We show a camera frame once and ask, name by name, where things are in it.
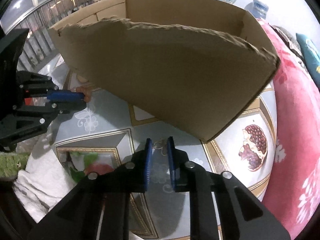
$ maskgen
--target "red fruit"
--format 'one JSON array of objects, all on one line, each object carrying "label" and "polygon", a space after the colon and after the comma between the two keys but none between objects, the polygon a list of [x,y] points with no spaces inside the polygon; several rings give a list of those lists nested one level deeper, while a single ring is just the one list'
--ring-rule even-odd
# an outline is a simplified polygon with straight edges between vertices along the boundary
[{"label": "red fruit", "polygon": [[244,151],[239,152],[239,156],[241,157],[241,160],[247,159],[249,161],[249,170],[250,171],[256,171],[261,167],[262,160],[259,158],[259,156],[253,152],[250,149],[249,144],[246,144],[243,146]]},{"label": "red fruit", "polygon": [[109,172],[114,171],[115,169],[112,168],[110,165],[108,164],[104,164],[104,163],[92,163],[90,164],[88,167],[85,168],[84,170],[84,174],[88,175],[91,172],[95,172],[98,173],[99,175],[103,175]]},{"label": "red fruit", "polygon": [[248,125],[245,130],[251,135],[250,141],[252,141],[258,151],[261,151],[263,154],[267,152],[267,138],[264,135],[262,129],[258,125]]}]

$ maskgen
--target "metal railing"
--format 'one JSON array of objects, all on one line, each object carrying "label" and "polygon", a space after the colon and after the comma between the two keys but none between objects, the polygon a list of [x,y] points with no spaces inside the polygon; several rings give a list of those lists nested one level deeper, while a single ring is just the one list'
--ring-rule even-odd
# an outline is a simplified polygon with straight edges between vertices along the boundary
[{"label": "metal railing", "polygon": [[38,72],[44,65],[41,63],[48,62],[58,53],[47,29],[75,10],[92,3],[92,0],[47,0],[21,15],[6,30],[8,33],[12,29],[30,29],[19,57],[17,70]]}]

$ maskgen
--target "green leaves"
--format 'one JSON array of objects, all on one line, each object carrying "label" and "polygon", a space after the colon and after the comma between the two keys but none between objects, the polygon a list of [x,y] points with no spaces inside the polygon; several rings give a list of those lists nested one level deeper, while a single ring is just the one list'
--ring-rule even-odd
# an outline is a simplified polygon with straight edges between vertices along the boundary
[{"label": "green leaves", "polygon": [[79,157],[81,155],[81,152],[70,152],[70,155]]},{"label": "green leaves", "polygon": [[90,152],[86,154],[83,158],[84,161],[84,168],[88,167],[91,163],[93,163],[98,158],[98,153]]},{"label": "green leaves", "polygon": [[81,179],[85,177],[85,174],[83,171],[76,171],[72,167],[69,167],[69,169],[70,169],[71,177],[76,183],[78,183],[79,181],[81,181]]},{"label": "green leaves", "polygon": [[[83,162],[84,162],[84,168],[88,167],[90,164],[94,163],[98,158],[98,153],[96,152],[89,152],[88,154],[84,154],[83,152],[77,152],[72,151],[70,152],[70,155],[79,157],[83,155]],[[85,173],[83,171],[77,171],[73,167],[69,167],[70,174],[72,179],[78,183],[81,179],[85,177]]]}]

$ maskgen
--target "blue gripper pad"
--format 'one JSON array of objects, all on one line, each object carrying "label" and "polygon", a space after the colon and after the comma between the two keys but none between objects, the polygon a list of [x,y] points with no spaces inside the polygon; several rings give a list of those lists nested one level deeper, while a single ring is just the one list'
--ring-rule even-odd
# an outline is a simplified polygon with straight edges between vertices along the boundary
[{"label": "blue gripper pad", "polygon": [[147,191],[148,184],[150,182],[150,169],[151,169],[150,166],[151,166],[151,156],[152,156],[152,140],[150,138],[148,138],[146,141],[145,152],[147,154],[147,157],[146,157],[146,164],[144,167],[144,183],[145,183],[145,189]]},{"label": "blue gripper pad", "polygon": [[79,92],[71,92],[69,90],[59,90],[49,92],[47,95],[47,99],[53,102],[80,101],[84,99],[84,94]]},{"label": "blue gripper pad", "polygon": [[175,170],[176,167],[174,165],[174,161],[173,161],[173,152],[175,150],[175,146],[174,146],[174,141],[172,137],[169,137],[167,140],[167,155],[168,155],[168,160],[169,160],[169,171],[170,171],[170,180],[171,180],[171,186],[173,188],[173,190],[175,190],[176,188],[176,174],[175,174]]}]

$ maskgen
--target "green towel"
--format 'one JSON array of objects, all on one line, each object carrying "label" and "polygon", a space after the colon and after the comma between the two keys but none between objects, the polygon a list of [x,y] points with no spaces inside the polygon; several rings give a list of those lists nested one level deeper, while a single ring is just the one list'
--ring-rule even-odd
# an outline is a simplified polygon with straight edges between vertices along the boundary
[{"label": "green towel", "polygon": [[17,176],[27,166],[30,153],[0,152],[0,178]]}]

